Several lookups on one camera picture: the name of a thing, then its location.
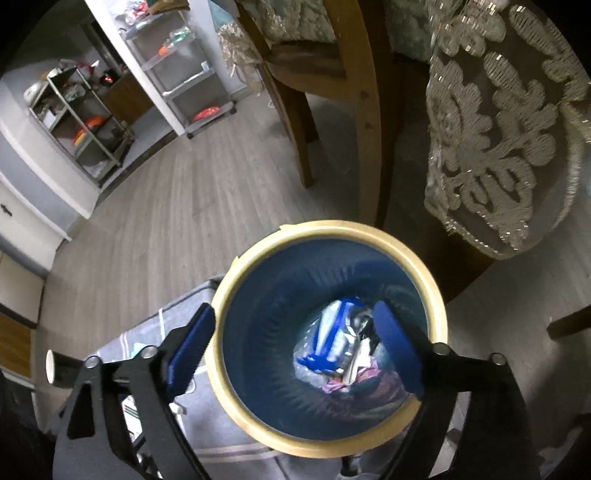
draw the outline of metal shelf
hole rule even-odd
[[[168,92],[163,92],[162,98],[166,101],[172,100],[173,98],[178,97],[181,93],[189,90],[192,86],[195,86],[199,82],[202,82],[205,79],[209,78],[214,73],[215,70],[213,70],[213,68],[210,68],[209,70],[203,70],[202,72],[199,72],[189,77],[187,80],[183,81],[181,84],[177,85],[172,90],[169,90]]]
[[[151,59],[149,59],[146,63],[144,63],[142,65],[142,70],[147,71],[147,70],[153,69],[158,63],[160,63],[165,58],[167,58],[170,55],[172,55],[173,53],[175,53],[180,47],[192,42],[195,39],[196,39],[195,34],[191,32],[189,35],[187,35],[180,42],[173,45],[172,48],[169,48],[164,55],[160,55],[158,53],[156,55],[154,55]]]
[[[107,118],[105,118],[105,121],[102,122],[99,127],[93,132],[94,135],[96,136],[96,134],[107,124],[109,123],[109,120],[111,120],[113,118],[112,115],[109,115]],[[90,145],[93,142],[93,138],[91,135],[89,135],[88,133],[85,134],[85,137],[82,139],[82,142],[80,143],[80,145],[77,145],[74,148],[74,158],[78,160],[78,158],[80,158],[80,155],[82,155],[82,152],[86,149],[86,147],[88,147],[88,145]]]
[[[85,87],[86,92],[84,95],[72,100],[71,102],[68,102],[64,98],[64,96],[61,94],[61,89],[63,88],[63,86],[67,83],[67,81],[70,79],[70,77],[74,73],[77,73],[77,75],[80,77],[80,80],[82,81],[82,85]],[[56,115],[56,117],[53,119],[53,122],[51,123],[51,125],[46,126],[43,123],[43,121],[41,121],[39,119],[38,114],[36,113],[34,108],[39,106],[39,103],[43,99],[49,97],[50,95],[55,95],[57,97],[57,99],[60,100],[60,102],[63,104],[63,109]],[[99,102],[101,107],[109,114],[107,116],[107,118],[105,119],[105,121],[103,121],[101,123],[101,125],[98,127],[98,129],[96,129],[94,132],[88,128],[88,126],[85,124],[85,122],[82,120],[82,118],[80,118],[80,116],[77,114],[77,112],[73,108],[73,105],[75,103],[77,103],[78,101],[84,101],[89,96],[94,97],[94,99],[97,102]],[[123,154],[125,154],[126,149],[123,149],[120,151],[119,147],[117,147],[116,150],[110,151],[105,146],[103,141],[101,139],[99,139],[95,134],[97,134],[100,131],[100,129],[102,129],[109,121],[113,120],[116,123],[116,125],[119,127],[119,129],[121,130],[120,135],[122,135],[122,137],[124,137],[122,139],[123,144],[129,144],[128,138],[132,138],[130,136],[131,131],[129,130],[127,125],[119,122],[111,114],[111,111],[106,107],[106,105],[103,103],[103,101],[100,99],[100,97],[92,89],[92,86],[88,83],[88,81],[86,80],[84,75],[82,75],[81,72],[77,68],[68,69],[62,73],[59,73],[58,75],[55,75],[53,77],[49,77],[47,79],[47,83],[43,86],[43,88],[41,89],[41,91],[39,92],[37,97],[35,98],[34,102],[31,104],[29,110],[35,116],[35,118],[41,124],[41,126],[45,129],[45,131],[47,132],[49,137],[54,141],[54,143],[56,145],[58,145],[68,157],[71,158],[72,162],[79,169],[81,169],[81,171],[83,171],[85,174],[87,174],[93,181],[97,182],[98,184],[100,184],[100,180],[102,178],[104,178],[104,176],[108,173],[109,170],[111,170],[115,165],[120,165],[121,157]],[[69,151],[69,149],[66,148],[66,146],[63,145],[60,141],[58,141],[58,139],[54,136],[55,129],[60,125],[60,123],[62,123],[64,121],[65,118],[67,118],[68,115],[70,115],[80,125],[80,127],[82,127],[82,129],[84,129],[84,131],[85,131],[85,137],[81,140],[81,143],[74,148],[73,152]],[[84,150],[86,150],[87,147],[92,143],[96,143],[97,146],[100,148],[100,150],[102,150],[102,152],[104,153],[104,155],[108,159],[104,168],[101,168],[98,177],[92,176],[89,173],[88,169],[83,167],[78,162],[78,160],[80,159],[80,156],[82,155]]]
[[[149,27],[152,23],[154,23],[156,20],[158,20],[159,18],[161,18],[163,15],[164,14],[148,15],[147,17],[144,17],[141,20],[138,20],[136,23],[134,23],[129,28],[128,31],[122,32],[121,38],[123,38],[124,40],[132,40],[140,32],[144,31],[144,29],[146,27]]]

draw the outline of metal bolt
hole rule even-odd
[[[452,352],[452,350],[449,348],[448,344],[439,342],[433,344],[433,352],[437,355],[446,356],[449,355]]]
[[[94,368],[99,363],[100,363],[100,358],[97,357],[96,355],[90,356],[86,360],[84,360],[84,366],[86,368]]]
[[[491,361],[495,365],[499,365],[500,367],[503,366],[503,365],[505,365],[507,363],[507,359],[501,353],[493,353],[491,355]]]
[[[139,353],[141,358],[152,358],[154,355],[158,353],[158,348],[154,345],[145,346],[142,351]]]

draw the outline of yellow rim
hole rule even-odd
[[[319,441],[292,437],[275,430],[255,417],[242,403],[230,384],[223,364],[220,341],[226,313],[246,276],[269,255],[295,241],[309,238],[344,238],[369,245],[395,260],[412,279],[425,308],[428,336],[433,342],[447,343],[447,317],[435,280],[423,262],[404,244],[376,228],[342,220],[323,220],[282,226],[236,258],[212,301],[216,312],[216,332],[206,352],[207,374],[222,407],[230,418],[257,441],[280,452],[309,458],[335,458],[352,455],[387,442],[400,433],[417,414],[420,401],[411,395],[404,404],[380,424],[345,439]]]

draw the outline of door handle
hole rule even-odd
[[[4,213],[6,213],[9,217],[12,216],[12,212],[10,210],[8,210],[8,207],[6,205],[4,205],[3,203],[0,203],[0,208],[2,209],[2,211]]]

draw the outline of door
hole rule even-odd
[[[0,235],[46,270],[63,238],[0,182]]]

